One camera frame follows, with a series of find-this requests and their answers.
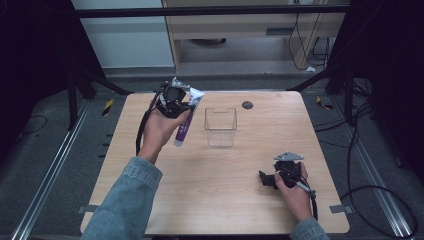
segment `hand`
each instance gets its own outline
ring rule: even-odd
[[[174,130],[185,122],[190,111],[184,111],[176,119],[165,117],[159,110],[150,113],[143,132],[143,145],[137,156],[155,164],[159,152],[168,142]]]
[[[305,165],[301,163],[302,176],[307,179]],[[298,222],[312,218],[311,203],[308,193],[298,186],[288,188],[280,174],[275,174],[275,183],[280,190],[283,200]]]

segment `floor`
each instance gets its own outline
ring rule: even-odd
[[[320,54],[325,49],[324,42],[318,42],[315,54],[309,57],[314,64],[323,63],[316,58],[322,56]],[[322,68],[323,66],[316,66],[315,73]],[[225,43],[213,39],[185,41],[181,68],[176,73],[130,78],[114,76],[109,80],[136,92],[151,91],[158,83],[170,80],[173,76],[204,90],[284,90],[296,86],[315,73],[296,68],[282,38],[227,39]],[[372,90],[366,80],[358,82]],[[339,195],[342,196],[349,189],[346,173],[350,169],[352,174],[349,181],[353,187],[378,183],[391,189],[406,201],[418,222],[422,223],[422,184],[413,172],[396,166],[390,144],[373,112],[358,120],[359,140],[355,138],[351,153],[349,145],[353,135],[352,128],[342,124],[331,130],[322,130],[343,120],[343,93],[327,96],[323,90],[325,84],[324,79],[305,89],[302,96]],[[87,106],[86,120],[60,165],[60,171],[55,176],[42,208],[30,224],[31,239],[78,239],[81,234],[79,225],[82,214],[78,210],[88,204],[125,102],[125,96],[119,96],[97,84],[95,87],[95,100],[86,101],[80,96],[78,98],[80,109]],[[317,96],[331,105],[333,110],[317,104]],[[114,104],[109,114],[102,116],[109,99],[113,99]],[[356,111],[366,106],[367,99],[355,96],[354,103]],[[24,218],[67,135],[67,124],[66,92],[41,101],[34,109],[34,117],[28,122],[24,134],[9,156],[10,164],[0,172],[0,239],[9,239]],[[365,190],[353,195],[356,206],[365,215],[365,219],[380,227],[383,234],[367,225],[354,212],[347,214],[350,231],[331,235],[331,239],[387,239],[384,233],[393,234],[393,229],[405,222],[410,229],[414,228],[408,209],[398,200],[394,200],[394,203],[387,202],[387,199],[392,198],[386,196],[388,194],[385,192]],[[348,207],[352,205],[349,199],[343,200],[343,204]],[[414,239],[424,239],[424,230],[419,228]]]

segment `wall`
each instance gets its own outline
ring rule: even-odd
[[[72,0],[75,9],[162,7],[160,0]],[[164,17],[81,19],[104,69],[173,67]]]

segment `desk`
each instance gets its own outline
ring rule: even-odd
[[[153,94],[128,96],[97,180],[91,205],[100,205],[135,152],[135,138]],[[242,102],[251,101],[252,109]],[[236,108],[237,132],[231,148],[207,145],[205,108]],[[333,180],[298,92],[206,92],[181,148],[174,136],[159,155],[163,178],[147,235],[287,234],[295,221],[277,190],[262,186],[258,171],[273,173],[274,156],[303,155],[308,181],[317,191],[319,222],[328,233],[349,230]],[[86,213],[83,231],[92,213]]]
[[[208,6],[281,6],[289,0],[162,0],[164,7]],[[344,4],[350,0],[313,0],[312,4]],[[345,13],[299,14],[246,14],[222,16],[171,16],[166,17],[169,38],[176,69],[179,69],[183,40],[245,37],[279,37],[267,35],[267,29],[282,29],[280,37],[287,37],[294,62],[300,68],[307,67],[306,57],[313,49],[317,37],[335,37]],[[295,32],[292,29],[297,23]]]

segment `blue jacket sleeve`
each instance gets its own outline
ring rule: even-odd
[[[162,173],[133,157],[96,209],[81,239],[140,239],[152,211]]]
[[[290,234],[290,238],[292,240],[330,239],[315,218],[310,218],[298,223]]]

